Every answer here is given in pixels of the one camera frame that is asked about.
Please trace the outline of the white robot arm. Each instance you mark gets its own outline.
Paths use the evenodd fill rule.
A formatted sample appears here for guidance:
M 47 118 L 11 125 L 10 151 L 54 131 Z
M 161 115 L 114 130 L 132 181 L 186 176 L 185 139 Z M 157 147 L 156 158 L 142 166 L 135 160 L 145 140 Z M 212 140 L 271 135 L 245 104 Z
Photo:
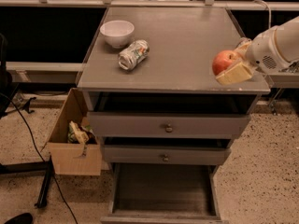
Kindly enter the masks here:
M 253 40 L 242 38 L 233 50 L 218 53 L 212 63 L 216 80 L 229 85 L 249 80 L 255 71 L 271 75 L 299 61 L 299 18 L 273 26 Z

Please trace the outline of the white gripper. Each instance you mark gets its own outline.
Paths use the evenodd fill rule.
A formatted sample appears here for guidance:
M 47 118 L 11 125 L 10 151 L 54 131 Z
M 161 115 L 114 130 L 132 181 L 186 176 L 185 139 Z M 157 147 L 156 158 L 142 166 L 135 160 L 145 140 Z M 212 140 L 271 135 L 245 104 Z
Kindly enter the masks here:
M 234 49 L 237 57 L 247 58 L 266 74 L 274 74 L 279 70 L 288 68 L 291 62 L 282 53 L 281 46 L 285 42 L 279 41 L 279 35 L 288 35 L 289 29 L 285 25 L 274 26 L 259 35 L 250 43 Z M 235 63 L 232 67 L 220 72 L 216 80 L 221 85 L 240 83 L 251 79 L 253 71 L 247 63 Z

